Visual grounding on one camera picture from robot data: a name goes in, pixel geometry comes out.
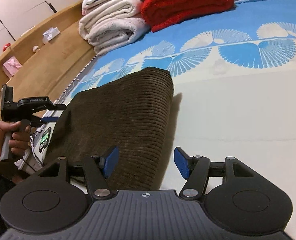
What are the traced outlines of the person's left hand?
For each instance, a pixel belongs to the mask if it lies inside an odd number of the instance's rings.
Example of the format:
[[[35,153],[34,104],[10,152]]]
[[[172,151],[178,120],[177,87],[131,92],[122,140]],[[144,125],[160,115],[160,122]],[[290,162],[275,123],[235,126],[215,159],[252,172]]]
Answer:
[[[30,140],[31,126],[27,125],[23,128],[23,123],[0,121],[0,159],[1,156],[9,154],[14,156],[14,161],[19,160],[25,155]]]

